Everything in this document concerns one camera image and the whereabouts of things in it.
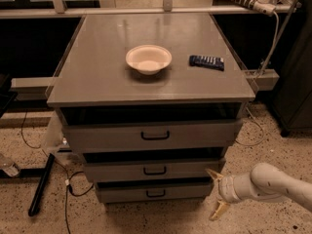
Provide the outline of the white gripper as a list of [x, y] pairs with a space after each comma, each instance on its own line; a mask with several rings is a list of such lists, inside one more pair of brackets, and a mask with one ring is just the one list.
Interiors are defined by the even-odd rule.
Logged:
[[213, 179], [219, 181], [218, 183], [218, 192], [222, 200], [217, 200], [215, 208], [210, 215], [210, 220], [215, 221], [219, 220], [226, 211], [230, 208], [228, 203], [239, 203], [241, 199], [238, 197], [235, 188], [234, 188], [234, 177], [231, 176], [223, 176], [222, 174], [211, 170], [206, 169], [208, 175]]

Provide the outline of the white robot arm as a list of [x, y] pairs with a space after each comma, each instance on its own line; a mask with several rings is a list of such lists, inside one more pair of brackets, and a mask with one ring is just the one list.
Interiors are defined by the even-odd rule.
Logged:
[[244, 200], [275, 203], [291, 199], [307, 211], [312, 211], [312, 184], [285, 174], [268, 164], [258, 163], [244, 174], [222, 175], [206, 169], [208, 175], [217, 184], [220, 199], [210, 220], [218, 220], [232, 204]]

